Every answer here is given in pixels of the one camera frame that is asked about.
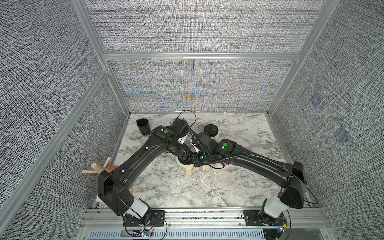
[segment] orange object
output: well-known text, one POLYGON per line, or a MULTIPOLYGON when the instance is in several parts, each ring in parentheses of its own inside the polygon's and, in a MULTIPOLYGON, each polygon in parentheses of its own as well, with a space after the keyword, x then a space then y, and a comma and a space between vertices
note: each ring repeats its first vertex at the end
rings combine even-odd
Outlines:
POLYGON ((108 172, 112 172, 114 169, 116 169, 117 167, 110 167, 108 168, 108 172))

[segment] gray fabric wall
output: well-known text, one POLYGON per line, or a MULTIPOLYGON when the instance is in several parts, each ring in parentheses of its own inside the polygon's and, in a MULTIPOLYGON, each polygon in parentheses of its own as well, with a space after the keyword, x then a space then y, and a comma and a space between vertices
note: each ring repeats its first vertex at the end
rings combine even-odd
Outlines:
POLYGON ((290 60, 113 60, 134 111, 267 111, 290 60))
POLYGON ((1 240, 72 240, 97 195, 92 162, 112 156, 125 116, 105 80, 1 240))
MULTIPOLYGON (((325 3, 84 0, 104 52, 300 53, 325 3)), ((267 111, 291 66, 289 61, 111 62, 131 111, 149 112, 267 111)))
MULTIPOLYGON (((102 70, 70 0, 0 7, 0 206, 102 70)), ((2 239, 73 239, 96 197, 94 161, 111 156, 125 115, 107 80, 2 239)))
POLYGON ((326 0, 85 0, 104 51, 300 52, 326 0))
POLYGON ((383 238, 383 66, 384 2, 342 0, 272 117, 339 240, 383 238))
POLYGON ((70 0, 0 14, 1 207, 102 68, 70 0))

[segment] marble countertop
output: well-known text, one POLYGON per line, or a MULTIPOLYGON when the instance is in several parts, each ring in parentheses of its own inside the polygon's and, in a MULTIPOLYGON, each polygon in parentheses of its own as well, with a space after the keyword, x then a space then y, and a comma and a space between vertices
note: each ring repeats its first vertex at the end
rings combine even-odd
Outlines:
MULTIPOLYGON (((285 162, 279 146, 262 113, 201 113, 192 129, 199 133, 207 124, 220 128, 216 141, 228 138, 243 147, 277 161, 285 162)), ((132 114, 114 166, 119 166, 133 155, 147 140, 136 141, 129 137, 141 136, 136 120, 146 118, 151 128, 171 125, 175 114, 132 114)), ((192 113, 184 112, 190 124, 192 113)), ((211 169, 203 174, 195 168, 186 175, 177 164, 176 157, 163 153, 136 179, 133 195, 153 208, 161 207, 254 207, 261 206, 265 198, 275 194, 280 187, 269 179, 242 167, 228 165, 224 169, 211 169)))

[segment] black cup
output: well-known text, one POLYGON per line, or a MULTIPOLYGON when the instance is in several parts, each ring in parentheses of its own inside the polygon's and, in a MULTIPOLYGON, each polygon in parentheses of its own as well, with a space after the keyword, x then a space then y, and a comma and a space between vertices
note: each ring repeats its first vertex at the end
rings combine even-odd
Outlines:
POLYGON ((147 119, 142 118, 136 120, 136 124, 141 134, 146 135, 151 132, 151 127, 149 126, 149 122, 147 119))

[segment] black bracket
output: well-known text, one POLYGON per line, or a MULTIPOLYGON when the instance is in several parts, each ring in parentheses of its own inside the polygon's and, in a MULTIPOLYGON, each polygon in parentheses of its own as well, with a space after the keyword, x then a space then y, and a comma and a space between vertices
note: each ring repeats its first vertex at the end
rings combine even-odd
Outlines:
MULTIPOLYGON (((244 210, 244 220, 247 226, 265 226, 260 221, 259 210, 244 210)), ((282 218, 277 218, 274 221, 271 221, 272 226, 283 226, 284 220, 282 218)))
MULTIPOLYGON (((153 225, 153 221, 155 221, 155 227, 162 227, 164 225, 164 210, 152 210, 151 218, 149 222, 146 224, 146 227, 151 227, 153 225)), ((125 227, 143 227, 143 223, 140 219, 137 219, 131 215, 126 215, 124 218, 124 226, 125 227)))

